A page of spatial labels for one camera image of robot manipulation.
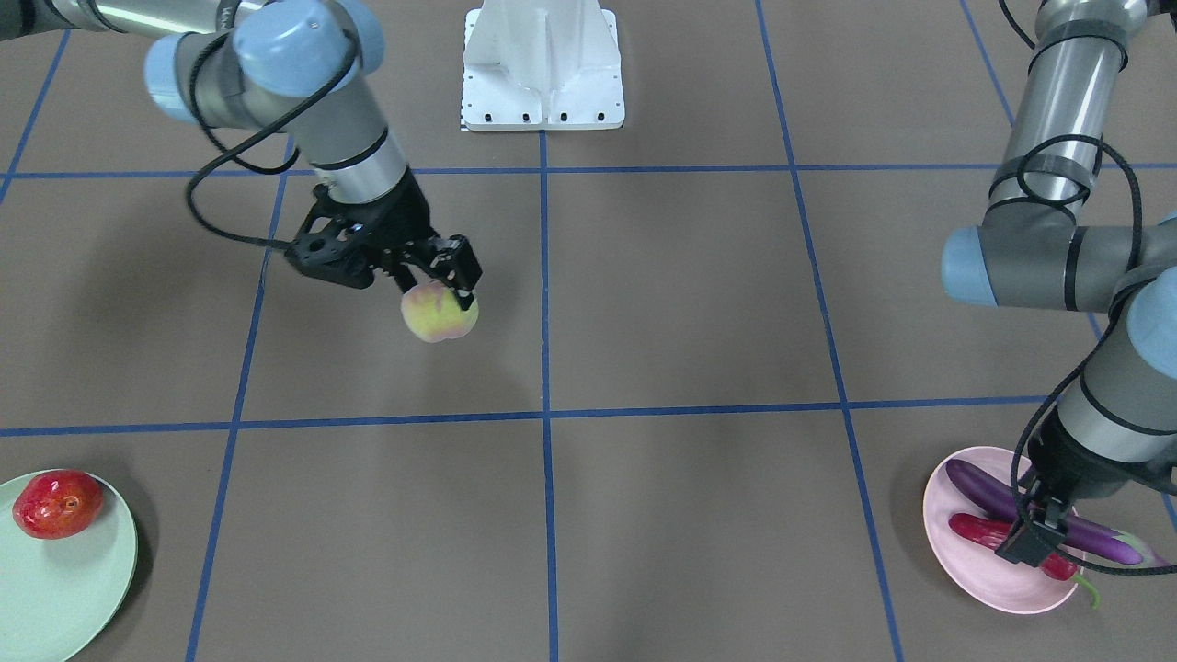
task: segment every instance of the green stem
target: green stem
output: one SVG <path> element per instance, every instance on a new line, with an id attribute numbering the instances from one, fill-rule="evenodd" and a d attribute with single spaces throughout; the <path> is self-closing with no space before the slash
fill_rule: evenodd
<path id="1" fill-rule="evenodd" d="M 1075 576 L 1071 577 L 1071 580 L 1076 584 L 1079 584 L 1080 587 L 1088 589 L 1089 593 L 1091 593 L 1091 609 L 1099 609 L 1100 597 L 1099 597 L 1099 591 L 1096 590 L 1095 584 L 1089 582 L 1086 577 L 1084 577 L 1078 572 L 1076 572 Z"/>

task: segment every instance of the red pepper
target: red pepper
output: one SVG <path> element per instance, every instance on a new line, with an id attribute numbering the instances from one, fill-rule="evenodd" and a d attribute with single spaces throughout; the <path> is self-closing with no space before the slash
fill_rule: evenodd
<path id="1" fill-rule="evenodd" d="M 967 512 L 957 512 L 949 518 L 949 528 L 966 541 L 985 545 L 989 549 L 997 549 L 1009 537 L 1011 524 L 997 519 L 983 519 Z M 1042 562 L 1039 568 L 1044 575 L 1060 582 L 1070 580 L 1079 570 L 1079 567 L 1073 562 L 1053 552 L 1046 557 L 1046 561 Z"/>

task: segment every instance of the light blue joint cap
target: light blue joint cap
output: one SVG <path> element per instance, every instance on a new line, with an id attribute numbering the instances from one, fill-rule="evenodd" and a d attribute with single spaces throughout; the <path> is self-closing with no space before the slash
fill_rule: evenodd
<path id="1" fill-rule="evenodd" d="M 1145 363 L 1177 379 L 1177 266 L 1145 285 L 1132 300 L 1128 337 Z"/>
<path id="2" fill-rule="evenodd" d="M 364 73 L 371 74 L 384 62 L 384 28 L 372 9 L 360 0 L 335 0 L 355 24 L 360 38 L 360 54 L 364 59 Z"/>
<path id="3" fill-rule="evenodd" d="M 182 34 L 169 34 L 147 51 L 144 60 L 144 80 L 152 100 L 172 119 L 197 124 L 188 105 L 180 93 L 180 79 L 175 73 L 175 51 L 180 47 Z"/>
<path id="4" fill-rule="evenodd" d="M 347 38 L 320 0 L 266 5 L 233 31 L 233 49 L 250 80 L 282 97 L 310 97 L 339 71 Z M 339 82 L 355 74 L 353 66 Z"/>
<path id="5" fill-rule="evenodd" d="M 940 257 L 940 282 L 947 296 L 958 302 L 978 306 L 997 305 L 977 227 L 963 227 L 949 237 Z"/>

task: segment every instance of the grid line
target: grid line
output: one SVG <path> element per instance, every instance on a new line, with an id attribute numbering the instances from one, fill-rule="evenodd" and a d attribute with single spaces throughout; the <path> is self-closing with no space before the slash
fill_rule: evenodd
<path id="1" fill-rule="evenodd" d="M 294 151 L 292 138 L 286 140 L 286 157 L 290 158 Z M 267 237 L 273 239 L 278 231 L 278 221 L 281 218 L 282 199 L 286 196 L 286 180 L 288 173 L 284 172 L 278 178 L 278 192 L 274 194 L 274 206 L 270 217 L 270 230 Z M 194 662 L 197 649 L 200 644 L 200 628 L 204 624 L 205 604 L 208 600 L 208 587 L 212 583 L 213 563 L 217 558 L 217 543 L 220 539 L 221 517 L 225 512 L 225 499 L 228 496 L 228 482 L 233 471 L 233 456 L 237 451 L 237 437 L 241 429 L 241 412 L 245 410 L 245 397 L 250 388 L 250 366 L 253 363 L 253 349 L 258 339 L 258 326 L 261 322 L 261 305 L 266 297 L 266 269 L 270 266 L 271 249 L 266 249 L 261 257 L 261 267 L 258 271 L 258 287 L 253 297 L 253 313 L 250 317 L 250 331 L 245 342 L 245 356 L 241 358 L 241 373 L 238 380 L 237 397 L 233 400 L 233 418 L 230 421 L 228 439 L 225 442 L 225 456 L 221 461 L 220 481 L 217 485 L 217 501 L 213 504 L 212 522 L 208 527 L 208 542 L 205 548 L 205 561 L 200 571 L 200 585 L 197 591 L 195 607 L 192 613 L 192 629 L 188 633 L 188 646 L 185 662 Z"/>
<path id="2" fill-rule="evenodd" d="M 539 132 L 539 274 L 540 274 L 540 418 L 544 436 L 544 529 L 547 542 L 547 649 L 550 662 L 560 660 L 559 595 L 556 548 L 556 472 L 552 466 L 552 362 L 548 324 L 548 204 L 547 133 Z"/>
<path id="3" fill-rule="evenodd" d="M 997 77 L 997 69 L 993 68 L 992 60 L 989 59 L 989 51 L 985 49 L 985 40 L 980 38 L 980 31 L 977 29 L 977 21 L 972 19 L 972 12 L 969 11 L 969 4 L 965 0 L 960 0 L 960 11 L 964 12 L 964 18 L 969 22 L 969 29 L 972 31 L 972 39 L 977 42 L 977 49 L 980 51 L 980 59 L 985 62 L 985 69 L 989 72 L 989 79 L 993 82 L 993 88 L 997 90 L 997 98 L 1002 102 L 1002 110 L 1005 111 L 1005 119 L 1010 124 L 1013 124 L 1013 111 L 1010 108 L 1010 102 L 1005 98 L 1005 91 L 1002 90 L 1002 81 Z"/>
<path id="4" fill-rule="evenodd" d="M 1040 404 L 1046 396 L 985 396 L 959 398 L 916 398 L 896 400 L 846 400 L 778 403 L 778 404 L 720 404 L 680 406 L 634 406 L 611 409 L 551 409 L 546 416 L 557 419 L 634 418 L 644 416 L 704 416 L 738 413 L 789 413 L 798 411 L 836 411 L 867 409 L 927 409 L 937 406 L 997 406 Z M 240 421 L 204 421 L 188 423 L 129 423 L 99 425 L 55 425 L 0 428 L 0 438 L 61 437 L 69 435 L 135 435 L 159 432 L 286 430 L 307 428 L 352 428 L 365 425 L 428 425 L 440 423 L 493 423 L 500 421 L 541 421 L 544 411 L 488 411 L 481 413 L 414 413 L 404 416 L 354 416 L 341 418 L 275 418 Z"/>
<path id="5" fill-rule="evenodd" d="M 1177 509 L 1173 508 L 1173 499 L 1169 495 L 1161 495 L 1161 501 L 1165 502 L 1165 510 L 1169 511 L 1169 521 L 1173 524 L 1173 531 L 1177 531 Z"/>
<path id="6" fill-rule="evenodd" d="M 8 194 L 8 186 L 12 184 L 16 166 L 20 165 L 20 158 L 25 154 L 28 138 L 33 134 L 33 126 L 36 125 L 36 118 L 41 114 L 41 106 L 45 105 L 45 98 L 49 94 L 49 86 L 53 85 L 53 77 L 58 73 L 58 66 L 61 65 L 61 58 L 65 55 L 67 46 L 69 46 L 68 31 L 61 34 L 61 41 L 58 42 L 58 51 L 53 54 L 53 61 L 49 62 L 49 71 L 45 74 L 45 81 L 41 82 L 41 90 L 36 93 L 36 100 L 33 101 L 33 108 L 28 113 L 28 121 L 25 123 L 25 130 L 20 133 L 16 150 L 12 154 L 12 160 L 8 161 L 8 170 L 5 173 L 4 180 L 0 180 L 0 204 L 4 204 L 4 199 Z"/>
<path id="7" fill-rule="evenodd" d="M 772 42 L 769 38 L 767 24 L 764 19 L 764 6 L 762 0 L 756 0 L 756 14 L 760 27 L 760 39 L 764 42 L 764 57 L 769 67 L 769 81 L 772 85 L 772 95 L 777 105 L 777 118 L 780 123 L 780 135 L 785 145 L 785 155 L 789 159 L 789 174 L 792 179 L 793 194 L 797 198 L 797 212 L 800 218 L 802 233 L 805 237 L 805 251 L 809 256 L 810 267 L 813 273 L 813 289 L 817 293 L 818 307 L 822 311 L 822 322 L 825 326 L 826 344 L 830 351 L 830 366 L 833 370 L 834 383 L 838 389 L 838 404 L 842 411 L 843 425 L 846 431 L 850 457 L 855 466 L 855 478 L 858 483 L 858 498 L 862 502 L 863 518 L 866 524 L 866 534 L 870 538 L 871 555 L 875 560 L 875 574 L 879 584 L 879 597 L 883 601 L 883 610 L 886 617 L 887 631 L 891 636 L 891 649 L 896 662 L 904 662 L 903 643 L 899 638 L 899 628 L 896 623 L 895 608 L 891 604 L 891 590 L 887 587 L 886 565 L 883 561 L 883 550 L 879 547 L 878 531 L 875 527 L 875 515 L 871 508 L 871 497 L 866 488 L 866 476 L 863 470 L 862 457 L 858 452 L 858 439 L 855 432 L 855 422 L 851 410 L 846 406 L 846 385 L 842 375 L 842 364 L 838 359 L 838 345 L 833 335 L 833 324 L 830 320 L 830 310 L 826 305 L 825 290 L 822 286 L 822 271 L 818 265 L 817 250 L 813 245 L 813 236 L 810 231 L 809 214 L 805 210 L 805 196 L 802 190 L 800 173 L 797 170 L 797 160 L 793 155 L 793 144 L 789 133 L 789 119 L 785 114 L 785 105 L 780 93 L 780 82 L 777 77 L 776 61 L 772 57 Z"/>
<path id="8" fill-rule="evenodd" d="M 552 174 L 625 174 L 625 173 L 685 173 L 685 172 L 823 172 L 823 171 L 962 171 L 962 170 L 985 170 L 995 171 L 998 164 L 767 164 L 767 165 L 676 165 L 676 166 L 550 166 L 546 168 L 548 176 Z M 1104 170 L 1118 170 L 1116 164 L 1104 164 Z M 1132 164 L 1133 170 L 1177 170 L 1177 163 L 1141 163 Z M 6 180 L 16 179 L 187 179 L 195 174 L 195 171 L 187 170 L 159 170 L 159 171 L 78 171 L 78 172 L 8 172 L 2 177 Z M 413 168 L 413 174 L 539 174 L 539 167 L 423 167 Z M 291 177 L 313 177 L 311 170 L 290 170 L 286 174 Z M 247 170 L 218 170 L 208 174 L 217 177 L 266 177 Z"/>

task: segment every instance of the eggplant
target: eggplant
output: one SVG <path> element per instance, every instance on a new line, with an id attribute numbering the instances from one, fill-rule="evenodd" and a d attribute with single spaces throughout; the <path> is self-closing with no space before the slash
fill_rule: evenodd
<path id="1" fill-rule="evenodd" d="M 956 489 L 991 517 L 1005 522 L 1018 518 L 1013 492 L 1009 485 L 964 459 L 952 458 L 945 463 L 944 469 Z M 1168 564 L 1144 541 L 1132 534 L 1096 524 L 1075 515 L 1066 518 L 1066 539 L 1063 544 L 1090 551 L 1123 565 L 1139 565 L 1145 561 L 1150 562 L 1150 567 Z"/>

